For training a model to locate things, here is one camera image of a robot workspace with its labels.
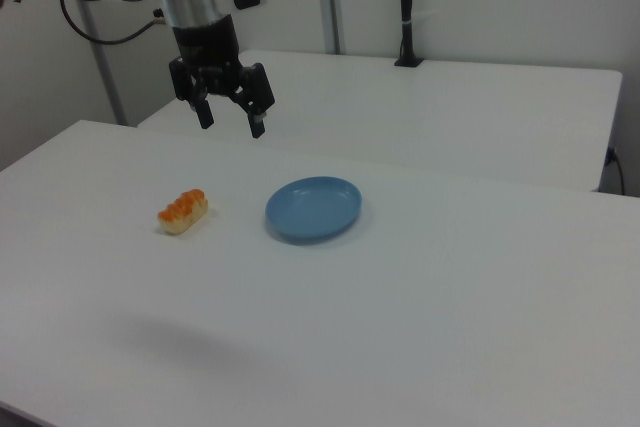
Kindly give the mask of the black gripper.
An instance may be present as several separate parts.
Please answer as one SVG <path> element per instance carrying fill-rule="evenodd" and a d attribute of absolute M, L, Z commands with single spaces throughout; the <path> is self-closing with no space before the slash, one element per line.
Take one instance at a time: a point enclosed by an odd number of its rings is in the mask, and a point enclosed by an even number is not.
<path fill-rule="evenodd" d="M 242 67 L 231 15 L 206 26 L 172 28 L 180 56 L 169 64 L 175 96 L 196 113 L 200 127 L 214 118 L 206 97 L 229 96 L 247 115 L 254 139 L 265 133 L 264 118 L 275 97 L 264 66 Z"/>

